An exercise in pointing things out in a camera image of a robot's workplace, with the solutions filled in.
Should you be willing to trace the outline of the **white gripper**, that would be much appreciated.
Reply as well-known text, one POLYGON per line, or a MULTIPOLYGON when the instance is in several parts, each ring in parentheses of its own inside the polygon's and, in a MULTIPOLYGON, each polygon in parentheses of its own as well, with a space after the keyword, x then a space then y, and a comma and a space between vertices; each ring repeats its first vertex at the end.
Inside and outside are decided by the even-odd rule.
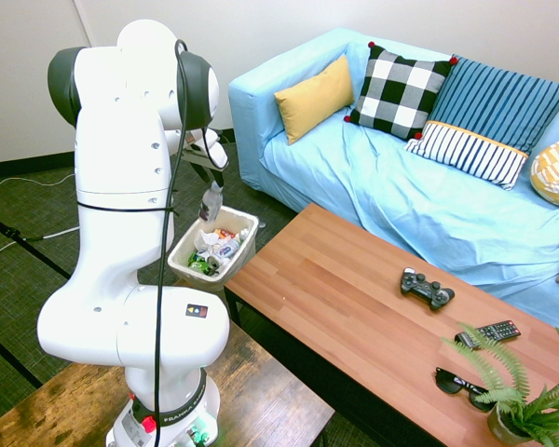
MULTIPOLYGON (((224 174, 220 170, 224 170, 229 163, 227 153, 224 147, 219 143, 219 135, 212 129, 205 129, 203 131, 203 138, 201 141, 202 151, 215 168, 211 171, 213 179, 219 186, 219 190, 222 191, 225 186, 225 181, 224 174)), ((211 184, 210 175, 203 166, 193 164, 193 169, 205 184, 211 184)))

